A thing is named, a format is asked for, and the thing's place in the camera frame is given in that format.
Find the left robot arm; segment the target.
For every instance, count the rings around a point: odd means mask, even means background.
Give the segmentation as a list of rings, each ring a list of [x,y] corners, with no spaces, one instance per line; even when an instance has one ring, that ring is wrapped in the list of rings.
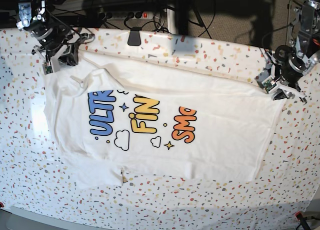
[[[299,80],[308,75],[320,62],[320,0],[290,0],[288,10],[295,13],[293,20],[283,26],[286,30],[284,45],[275,52],[263,49],[265,68],[256,76],[259,87],[273,100],[298,97],[307,103]]]

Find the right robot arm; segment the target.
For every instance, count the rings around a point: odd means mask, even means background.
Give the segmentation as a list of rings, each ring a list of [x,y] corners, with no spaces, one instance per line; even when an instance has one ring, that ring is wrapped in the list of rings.
[[[36,38],[32,54],[43,60],[45,75],[60,71],[61,64],[76,66],[79,62],[79,46],[95,40],[95,34],[87,30],[81,33],[58,19],[47,8],[47,0],[19,0],[17,28]]]

